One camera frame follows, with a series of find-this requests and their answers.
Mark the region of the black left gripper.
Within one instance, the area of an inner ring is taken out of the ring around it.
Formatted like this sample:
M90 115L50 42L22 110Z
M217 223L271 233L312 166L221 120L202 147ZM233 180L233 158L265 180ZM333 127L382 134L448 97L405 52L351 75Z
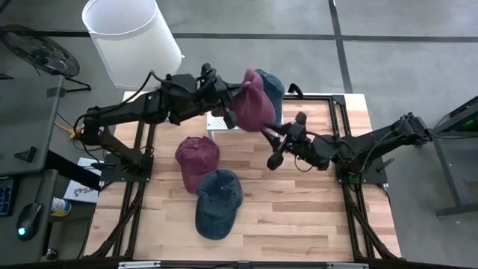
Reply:
M238 118L230 107L235 96L243 91L243 85L224 81L209 63L202 65L200 74L201 76L196 78L199 88L195 94L206 102L210 111L219 109L227 127L233 129Z

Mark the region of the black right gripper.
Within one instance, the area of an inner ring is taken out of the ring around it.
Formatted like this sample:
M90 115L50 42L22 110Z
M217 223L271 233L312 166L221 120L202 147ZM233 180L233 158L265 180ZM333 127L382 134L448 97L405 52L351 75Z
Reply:
M320 160L313 141L307 137L305 128L307 116L299 112L293 123L275 124L265 123L261 133L273 148L273 154L267 160L267 167L276 170L284 161L283 154L288 152L295 157L310 164L311 169L320 168Z

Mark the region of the maroon cap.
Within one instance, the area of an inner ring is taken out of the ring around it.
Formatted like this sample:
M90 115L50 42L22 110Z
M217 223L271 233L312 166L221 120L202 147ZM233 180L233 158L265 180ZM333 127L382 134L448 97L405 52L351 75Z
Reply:
M206 136L187 137L179 144L175 158L181 168L186 191L196 194L204 177L218 168L220 148Z
M261 76L255 70L246 71L241 88L243 90L231 105L238 118L237 125L247 132L259 132L265 123L274 122L273 104L264 92Z

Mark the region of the blue denim cap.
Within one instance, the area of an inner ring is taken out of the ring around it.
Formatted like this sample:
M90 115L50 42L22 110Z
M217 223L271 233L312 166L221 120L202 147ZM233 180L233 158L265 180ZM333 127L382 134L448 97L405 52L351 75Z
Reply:
M264 85L264 92L273 105L275 111L275 124L280 124L283 120L282 101L285 97L285 87L277 77L263 69L256 69L255 71L261 76Z
M197 190L196 231L210 240L224 239L232 230L243 202L239 178L231 170L208 173Z

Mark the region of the white metal shelf riser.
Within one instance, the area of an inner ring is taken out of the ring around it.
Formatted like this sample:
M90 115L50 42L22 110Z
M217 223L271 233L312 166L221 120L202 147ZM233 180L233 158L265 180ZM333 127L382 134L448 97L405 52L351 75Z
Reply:
M211 112L206 114L206 131L207 132L224 132L224 131L240 131L238 126L229 129L222 117L214 117Z

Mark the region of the white shade silver table lamp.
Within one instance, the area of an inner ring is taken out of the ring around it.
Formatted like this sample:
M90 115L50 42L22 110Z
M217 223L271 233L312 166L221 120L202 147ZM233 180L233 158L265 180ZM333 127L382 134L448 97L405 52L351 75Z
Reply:
M136 90L150 71L179 70L183 55L156 0L89 0L82 21L116 88Z

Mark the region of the white printed cardboard box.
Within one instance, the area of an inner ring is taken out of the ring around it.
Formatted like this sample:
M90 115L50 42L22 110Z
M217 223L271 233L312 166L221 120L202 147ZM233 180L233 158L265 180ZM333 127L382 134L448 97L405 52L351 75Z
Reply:
M97 176L100 176L102 172L91 166L93 162L94 160L91 158L79 158L77 165L89 170L92 173L95 173ZM97 204L99 192L71 180L63 195L63 198L65 200Z

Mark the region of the black floor fan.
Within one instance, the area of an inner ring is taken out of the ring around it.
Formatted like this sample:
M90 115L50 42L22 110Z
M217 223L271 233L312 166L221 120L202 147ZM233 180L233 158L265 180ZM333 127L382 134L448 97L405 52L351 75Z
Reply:
M9 24L0 27L0 43L36 71L60 75L81 85L80 88L67 90L67 93L92 90L89 84L74 79L81 70L78 60L49 37L34 34L33 29L22 25Z

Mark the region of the grey desk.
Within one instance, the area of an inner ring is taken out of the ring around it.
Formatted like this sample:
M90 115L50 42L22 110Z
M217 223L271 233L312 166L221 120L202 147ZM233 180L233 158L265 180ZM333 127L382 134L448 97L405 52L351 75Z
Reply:
M0 80L0 176L35 173L46 163L63 78ZM37 148L32 163L14 154Z
M32 263L41 259L48 247L49 216L57 179L56 170L44 170L17 179L18 191L12 214L0 217L0 265ZM28 241L21 241L16 227L18 216L26 205L33 202L42 206L37 234Z

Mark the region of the white yellow can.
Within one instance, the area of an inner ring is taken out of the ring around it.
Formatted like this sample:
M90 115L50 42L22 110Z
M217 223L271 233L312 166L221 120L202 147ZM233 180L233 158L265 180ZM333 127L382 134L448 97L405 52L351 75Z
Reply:
M52 199L52 206L50 210L50 215L53 217L66 217L72 209L72 204L70 201L54 197Z

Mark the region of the black computer mouse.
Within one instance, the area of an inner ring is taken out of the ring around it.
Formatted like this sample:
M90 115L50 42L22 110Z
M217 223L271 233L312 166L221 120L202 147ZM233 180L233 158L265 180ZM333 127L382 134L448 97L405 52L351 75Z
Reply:
M21 210L16 222L17 237L20 241L29 241L37 234L42 210L43 206L35 202L27 204Z

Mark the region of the black keypad blue keys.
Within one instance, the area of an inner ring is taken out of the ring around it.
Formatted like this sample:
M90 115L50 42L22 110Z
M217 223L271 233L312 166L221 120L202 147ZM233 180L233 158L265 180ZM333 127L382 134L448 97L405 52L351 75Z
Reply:
M0 177L0 217L11 215L15 191L16 182L13 177Z

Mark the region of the black aluminium table frame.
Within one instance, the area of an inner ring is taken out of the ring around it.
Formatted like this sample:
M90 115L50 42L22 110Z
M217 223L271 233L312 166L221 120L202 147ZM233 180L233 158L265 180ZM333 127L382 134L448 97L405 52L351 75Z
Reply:
M320 135L362 135L371 131L363 94L311 94L310 99L284 101L283 120L307 115L307 130ZM133 258L200 261L320 262L353 260L342 187L334 164L312 169L284 154L282 165L267 169L272 153L260 133L241 130L213 132L220 148L219 168L233 171L243 188L243 203L232 231L219 241L196 231L197 196L185 190L175 151L187 137L206 136L206 116L155 129L152 178L146 183ZM400 247L391 207L375 185L363 188L367 218L374 232L396 256ZM125 183L115 182L99 194L85 247L93 254L120 217Z

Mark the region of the silver metal bracket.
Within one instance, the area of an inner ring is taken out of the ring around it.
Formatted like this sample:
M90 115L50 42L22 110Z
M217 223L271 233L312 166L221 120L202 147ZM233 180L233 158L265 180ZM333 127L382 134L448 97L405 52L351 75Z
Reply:
M369 265L351 262L330 262L326 269L369 269Z
M130 261L120 262L117 269L153 269L160 267L161 261Z

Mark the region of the black angled bracket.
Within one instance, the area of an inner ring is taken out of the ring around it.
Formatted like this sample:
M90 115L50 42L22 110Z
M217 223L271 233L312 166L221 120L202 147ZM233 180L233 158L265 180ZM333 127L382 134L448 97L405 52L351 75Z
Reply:
M14 154L14 157L16 159L19 159L21 161L27 162L27 163L32 163L34 160L34 156L36 155L37 148L34 146L31 146L28 150L23 151L23 152L17 152Z

